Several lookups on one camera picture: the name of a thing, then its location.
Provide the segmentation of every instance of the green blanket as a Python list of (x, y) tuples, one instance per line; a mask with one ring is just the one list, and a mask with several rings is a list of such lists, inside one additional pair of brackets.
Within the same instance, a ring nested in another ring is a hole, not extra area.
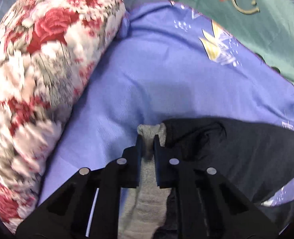
[[(173, 0), (215, 20), (294, 84), (294, 0)], [(243, 14), (239, 10), (259, 10)]]

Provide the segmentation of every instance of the floral pillow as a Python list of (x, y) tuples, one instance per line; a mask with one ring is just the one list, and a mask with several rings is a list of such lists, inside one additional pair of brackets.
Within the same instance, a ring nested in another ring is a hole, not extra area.
[(12, 232), (124, 12), (122, 0), (19, 0), (0, 23), (0, 218)]

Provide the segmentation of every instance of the black cloth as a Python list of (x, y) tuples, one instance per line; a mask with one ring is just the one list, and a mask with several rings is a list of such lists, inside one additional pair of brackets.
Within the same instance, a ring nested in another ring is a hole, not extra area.
[[(277, 207), (261, 206), (294, 178), (294, 131), (266, 123), (224, 118), (170, 119), (167, 148), (180, 149), (186, 161), (205, 170), (214, 167), (279, 228), (294, 217), (294, 200)], [(167, 200), (164, 226), (154, 239), (177, 238), (176, 201)]]

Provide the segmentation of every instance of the silver screw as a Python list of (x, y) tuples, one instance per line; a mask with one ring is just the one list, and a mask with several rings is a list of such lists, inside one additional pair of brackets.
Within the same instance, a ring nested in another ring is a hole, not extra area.
[(207, 173), (210, 174), (210, 175), (215, 175), (217, 173), (217, 170), (213, 167), (209, 167), (207, 169)]
[(119, 159), (117, 159), (117, 163), (120, 165), (124, 165), (127, 163), (127, 160), (126, 160), (126, 158), (119, 158)]
[(179, 160), (177, 158), (171, 158), (169, 160), (169, 163), (172, 165), (177, 165), (177, 164), (179, 164)]
[(88, 173), (89, 173), (89, 169), (86, 168), (86, 167), (84, 167), (84, 168), (82, 168), (82, 169), (79, 170), (79, 174), (80, 175), (86, 175)]

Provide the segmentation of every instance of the beige knit fabric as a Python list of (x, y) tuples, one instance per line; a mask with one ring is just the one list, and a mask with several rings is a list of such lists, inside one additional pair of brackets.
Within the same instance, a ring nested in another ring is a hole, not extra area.
[(156, 183), (153, 141), (159, 135), (160, 145), (166, 141), (166, 126), (140, 125), (138, 134), (143, 137), (146, 150), (142, 159), (140, 185), (129, 189), (124, 211), (119, 219), (118, 238), (151, 239), (166, 219), (166, 201), (171, 189), (160, 189)]

